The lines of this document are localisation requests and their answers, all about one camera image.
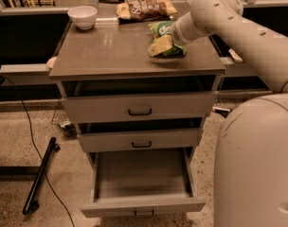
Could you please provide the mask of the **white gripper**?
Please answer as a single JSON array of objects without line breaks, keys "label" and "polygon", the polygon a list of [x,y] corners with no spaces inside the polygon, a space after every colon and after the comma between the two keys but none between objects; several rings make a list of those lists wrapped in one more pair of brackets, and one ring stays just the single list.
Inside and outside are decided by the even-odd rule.
[{"label": "white gripper", "polygon": [[177,45],[190,44],[193,41],[211,35],[211,32],[198,27],[188,12],[171,25],[171,36],[163,35],[153,41],[148,49],[151,57],[159,55],[172,48],[172,42]]}]

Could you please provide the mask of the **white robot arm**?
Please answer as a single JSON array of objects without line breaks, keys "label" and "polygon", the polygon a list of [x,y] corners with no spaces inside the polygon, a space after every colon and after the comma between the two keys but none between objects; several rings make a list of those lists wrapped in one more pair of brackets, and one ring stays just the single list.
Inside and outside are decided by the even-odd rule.
[{"label": "white robot arm", "polygon": [[171,26],[175,44],[218,35],[271,95],[228,115],[214,164],[214,227],[288,227],[288,37],[243,18],[240,0],[192,0]]}]

